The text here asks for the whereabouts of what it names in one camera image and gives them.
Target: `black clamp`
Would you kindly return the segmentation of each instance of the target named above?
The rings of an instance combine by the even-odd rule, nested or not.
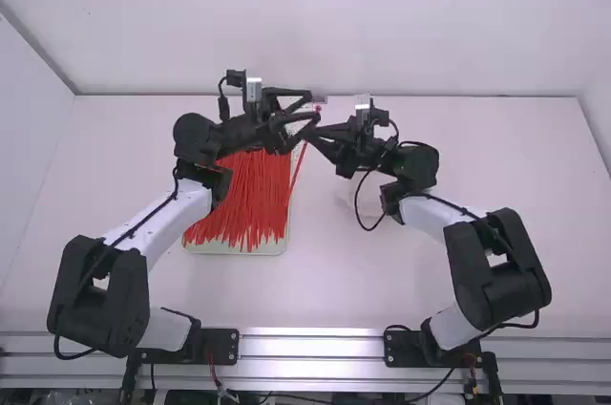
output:
[[[479,341],[471,341],[446,355],[438,358],[427,356],[425,333],[419,330],[384,331],[384,362],[389,368],[448,367],[469,366],[466,356],[477,358],[481,355]]]

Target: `white panel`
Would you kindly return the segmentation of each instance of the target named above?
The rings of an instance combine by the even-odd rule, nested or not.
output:
[[[519,212],[554,292],[540,330],[608,336],[611,307],[601,305],[599,295],[611,266],[611,181],[577,101],[377,101],[390,109],[402,139],[439,149],[441,196]],[[345,120],[352,106],[353,98],[332,97],[323,108],[324,123]],[[99,235],[167,187],[174,166],[172,126],[188,111],[215,118],[217,102],[210,96],[89,96],[76,102],[24,250],[0,297],[0,308],[11,312],[6,330],[25,328],[18,316],[33,318],[30,330],[44,329],[54,271],[67,241],[79,233]],[[176,244],[151,273],[152,304],[194,314],[208,326],[237,327],[416,327],[451,304],[443,247],[390,220],[374,232],[362,231],[341,199],[345,184],[308,148],[293,195],[286,252],[201,256]],[[363,187],[366,193],[377,189],[369,180]]]
[[[332,91],[574,94],[610,0],[5,0],[84,92],[208,92],[226,68]]]
[[[0,14],[0,287],[73,100],[70,90]]]

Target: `white table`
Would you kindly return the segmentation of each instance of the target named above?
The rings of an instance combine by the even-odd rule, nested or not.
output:
[[[331,98],[323,122],[346,120],[353,104]],[[539,329],[504,330],[485,342],[499,356],[504,389],[610,394],[611,183],[577,101],[379,97],[376,105],[390,110],[401,139],[439,149],[439,194],[488,209],[510,206],[528,228],[554,296]],[[49,356],[44,329],[55,272],[74,235],[100,235],[168,188],[172,126],[188,111],[216,118],[216,99],[77,100],[0,295],[0,346],[20,354],[0,359],[0,387],[118,386],[123,361]],[[427,390],[443,375],[387,369],[379,336],[388,324],[416,328],[453,301],[444,248],[391,220],[361,230],[338,195],[346,183],[310,147],[284,254],[200,256],[176,244],[151,273],[154,305],[245,334],[238,365],[220,371],[228,386],[407,392]],[[365,190],[373,194],[375,186]],[[275,329],[254,329],[261,327]],[[66,351],[78,349],[66,343]],[[161,388],[211,387],[201,367],[159,367],[157,374]],[[457,391],[459,378],[445,390]]]

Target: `red straws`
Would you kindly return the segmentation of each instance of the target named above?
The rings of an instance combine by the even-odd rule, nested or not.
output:
[[[225,200],[205,219],[191,225],[183,243],[202,245],[221,240],[231,247],[252,252],[262,241],[279,242],[286,233],[288,205],[302,164],[306,144],[291,179],[291,154],[269,155],[265,151],[240,152],[218,161],[233,170]]]

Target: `white wall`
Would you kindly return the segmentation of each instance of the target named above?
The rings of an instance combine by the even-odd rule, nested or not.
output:
[[[611,88],[611,0],[2,1],[89,94],[212,93],[230,67],[330,92]],[[601,148],[605,99],[583,103]]]
[[[0,286],[74,96],[0,14]]]

